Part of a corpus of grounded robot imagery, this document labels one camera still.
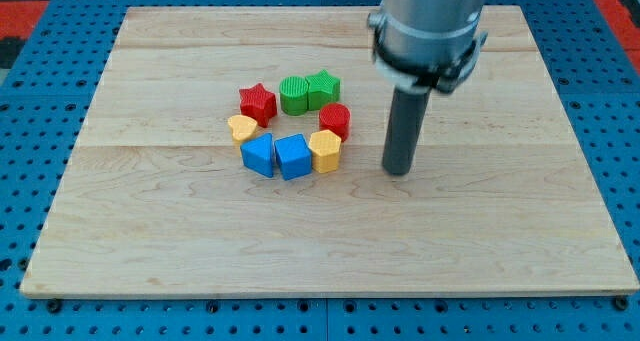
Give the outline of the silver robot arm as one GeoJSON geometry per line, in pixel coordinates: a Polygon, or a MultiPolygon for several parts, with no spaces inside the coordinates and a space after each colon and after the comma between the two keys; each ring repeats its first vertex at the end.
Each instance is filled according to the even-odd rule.
{"type": "Polygon", "coordinates": [[[485,0],[382,0],[368,15],[375,68],[409,94],[450,94],[473,72],[485,0]]]}

